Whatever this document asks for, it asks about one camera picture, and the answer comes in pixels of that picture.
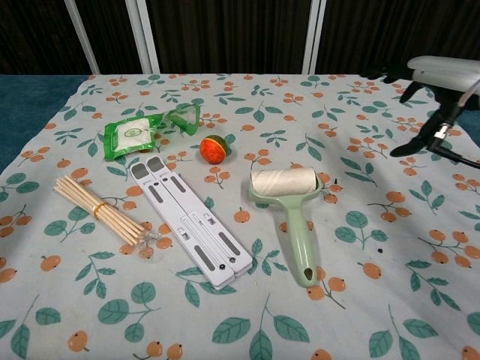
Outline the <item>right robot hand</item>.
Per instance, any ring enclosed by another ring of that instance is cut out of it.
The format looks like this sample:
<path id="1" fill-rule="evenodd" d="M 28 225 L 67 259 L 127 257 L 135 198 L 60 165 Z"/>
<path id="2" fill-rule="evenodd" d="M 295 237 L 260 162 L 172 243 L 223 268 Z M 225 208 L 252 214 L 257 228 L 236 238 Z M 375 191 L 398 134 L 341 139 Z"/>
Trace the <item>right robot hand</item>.
<path id="1" fill-rule="evenodd" d="M 394 158 L 414 155 L 422 149 L 455 163 L 478 168 L 479 164 L 442 146 L 443 140 L 464 110 L 479 109 L 479 62 L 476 60 L 422 55 L 405 65 L 374 65 L 361 72 L 369 80 L 383 78 L 384 83 L 409 80 L 400 102 L 406 103 L 422 88 L 430 89 L 439 108 L 407 144 L 391 150 Z"/>

